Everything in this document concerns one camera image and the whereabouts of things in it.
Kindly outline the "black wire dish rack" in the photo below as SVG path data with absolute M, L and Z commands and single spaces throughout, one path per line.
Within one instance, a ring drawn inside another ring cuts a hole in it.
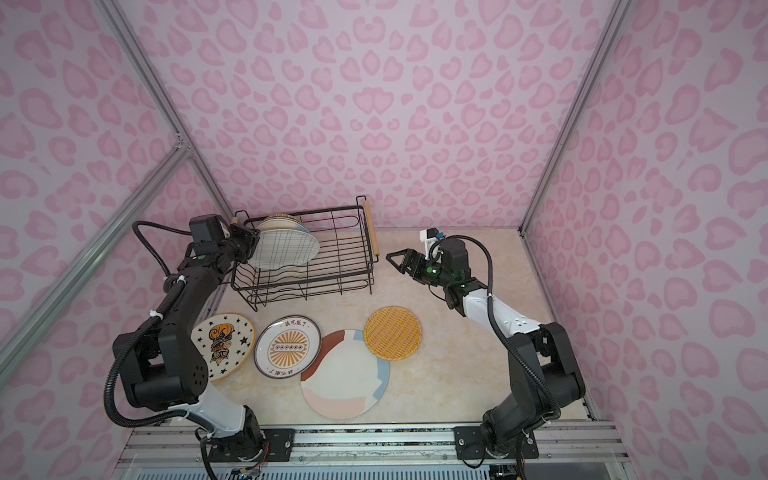
M 230 286 L 254 310 L 269 303 L 372 291 L 379 247 L 371 205 L 359 195 L 349 205 L 251 217 L 251 259 L 238 264 Z

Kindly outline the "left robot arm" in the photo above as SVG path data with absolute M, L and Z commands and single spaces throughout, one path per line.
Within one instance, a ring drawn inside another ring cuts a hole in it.
M 196 424 L 201 459 L 262 461 L 267 441 L 253 411 L 228 400 L 209 382 L 206 360 L 192 334 L 209 297 L 230 270 L 249 260 L 257 231 L 217 214 L 194 217 L 191 241 L 175 272 L 166 264 L 164 298 L 133 332 L 113 342 L 114 361 L 103 391 L 107 418 L 123 428 L 182 418 Z

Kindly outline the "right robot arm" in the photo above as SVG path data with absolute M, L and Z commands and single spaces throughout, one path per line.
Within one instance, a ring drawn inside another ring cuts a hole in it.
M 408 248 L 386 260 L 415 282 L 441 288 L 450 310 L 488 328 L 503 345 L 510 393 L 483 415 L 480 436 L 487 453 L 522 457 L 535 430 L 586 394 L 569 336 L 564 327 L 533 320 L 497 297 L 495 265 L 482 242 L 435 229 L 425 233 L 424 253 Z

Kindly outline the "white grid pattern plate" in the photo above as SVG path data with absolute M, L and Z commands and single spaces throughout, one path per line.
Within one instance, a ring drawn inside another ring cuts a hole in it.
M 320 242 L 312 234 L 273 234 L 262 235 L 249 265 L 261 270 L 277 270 L 283 267 L 299 267 L 311 262 L 320 251 Z

